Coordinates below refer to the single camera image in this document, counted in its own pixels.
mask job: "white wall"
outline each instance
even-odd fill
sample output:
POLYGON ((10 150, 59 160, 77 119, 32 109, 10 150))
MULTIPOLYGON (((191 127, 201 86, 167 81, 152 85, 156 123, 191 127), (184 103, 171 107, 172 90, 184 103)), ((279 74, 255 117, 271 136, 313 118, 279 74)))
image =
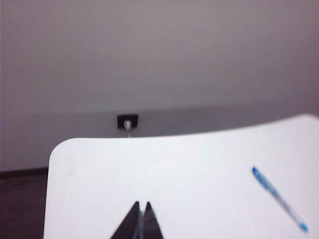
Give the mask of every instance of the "white wall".
POLYGON ((1 169, 59 142, 217 130, 319 112, 313 0, 2 0, 1 169))

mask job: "table surface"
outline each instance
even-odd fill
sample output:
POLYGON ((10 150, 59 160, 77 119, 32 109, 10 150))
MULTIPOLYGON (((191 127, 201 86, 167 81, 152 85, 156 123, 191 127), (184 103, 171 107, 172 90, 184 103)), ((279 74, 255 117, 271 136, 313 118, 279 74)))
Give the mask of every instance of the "table surface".
POLYGON ((318 144, 310 115, 203 134, 67 140, 50 157, 44 238, 110 238, 135 201, 151 202, 166 239, 319 238, 318 144))

